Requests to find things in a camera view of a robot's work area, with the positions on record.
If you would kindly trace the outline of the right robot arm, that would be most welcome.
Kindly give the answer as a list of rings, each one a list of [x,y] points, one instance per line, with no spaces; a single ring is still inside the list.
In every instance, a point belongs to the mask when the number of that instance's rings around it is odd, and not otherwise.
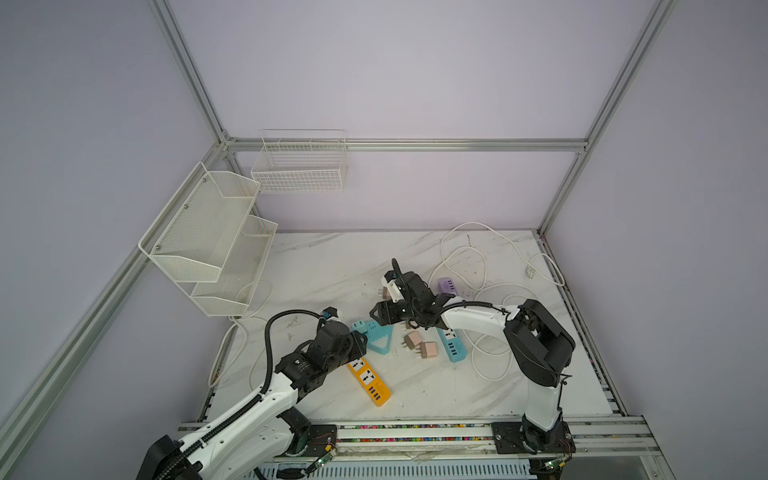
[[[565,439],[560,402],[564,370],[571,363],[575,340],[539,301],[496,305],[452,293],[436,294],[418,274],[402,272],[396,260],[382,285],[390,298],[370,311],[371,318],[382,326],[408,323],[424,330],[474,331],[506,341],[527,380],[521,447],[535,454]]]

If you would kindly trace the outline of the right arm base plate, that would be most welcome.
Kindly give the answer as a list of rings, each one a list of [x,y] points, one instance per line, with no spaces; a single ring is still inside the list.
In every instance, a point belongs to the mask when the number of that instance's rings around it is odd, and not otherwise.
[[[576,451],[569,426],[559,420],[548,431],[528,422],[494,422],[492,439],[498,454],[566,454]]]

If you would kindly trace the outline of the purple power strip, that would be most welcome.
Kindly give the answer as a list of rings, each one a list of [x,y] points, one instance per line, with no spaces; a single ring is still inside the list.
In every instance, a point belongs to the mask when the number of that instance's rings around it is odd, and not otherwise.
[[[440,294],[445,295],[458,295],[458,290],[452,278],[441,277],[437,280],[437,288]]]

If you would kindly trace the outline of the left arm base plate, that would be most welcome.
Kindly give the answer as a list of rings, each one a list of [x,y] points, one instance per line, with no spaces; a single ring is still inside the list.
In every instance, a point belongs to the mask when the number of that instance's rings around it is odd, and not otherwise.
[[[311,425],[294,438],[285,452],[289,457],[319,457],[328,446],[336,444],[338,427],[331,424]]]

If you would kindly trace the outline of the teal triangular power strip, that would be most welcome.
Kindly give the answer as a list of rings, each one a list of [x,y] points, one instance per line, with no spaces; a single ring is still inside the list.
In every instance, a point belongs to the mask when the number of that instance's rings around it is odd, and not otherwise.
[[[391,349],[393,327],[382,326],[375,320],[364,321],[368,327],[368,331],[363,334],[368,340],[367,349],[379,355],[387,355]]]

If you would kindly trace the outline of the pink plug orange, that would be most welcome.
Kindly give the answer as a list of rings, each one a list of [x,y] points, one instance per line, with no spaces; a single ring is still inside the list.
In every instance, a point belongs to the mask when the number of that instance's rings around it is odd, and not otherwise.
[[[419,352],[422,359],[436,358],[438,355],[438,348],[435,342],[422,342],[419,345]]]
[[[411,331],[404,336],[403,343],[408,349],[414,350],[421,346],[423,338],[419,332]]]

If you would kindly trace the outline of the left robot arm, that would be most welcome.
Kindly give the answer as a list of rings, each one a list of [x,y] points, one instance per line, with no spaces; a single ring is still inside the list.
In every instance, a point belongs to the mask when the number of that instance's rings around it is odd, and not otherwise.
[[[316,336],[280,361],[274,358],[271,330],[292,316],[317,320]],[[174,440],[165,435],[148,449],[139,479],[235,479],[291,448],[309,421],[296,409],[336,369],[361,359],[368,339],[337,320],[329,307],[279,312],[264,326],[264,381],[243,400],[205,426]]]

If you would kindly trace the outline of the blue power strip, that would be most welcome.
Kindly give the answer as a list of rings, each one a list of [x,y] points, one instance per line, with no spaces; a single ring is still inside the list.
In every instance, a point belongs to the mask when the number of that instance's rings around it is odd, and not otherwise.
[[[455,330],[439,329],[438,335],[451,363],[458,363],[466,359],[467,350]]]

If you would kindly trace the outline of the orange power strip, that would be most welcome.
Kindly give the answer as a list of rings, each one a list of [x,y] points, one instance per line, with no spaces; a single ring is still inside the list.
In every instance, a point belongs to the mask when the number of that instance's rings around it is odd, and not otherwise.
[[[391,398],[389,387],[365,358],[353,360],[347,367],[376,407],[383,406]]]

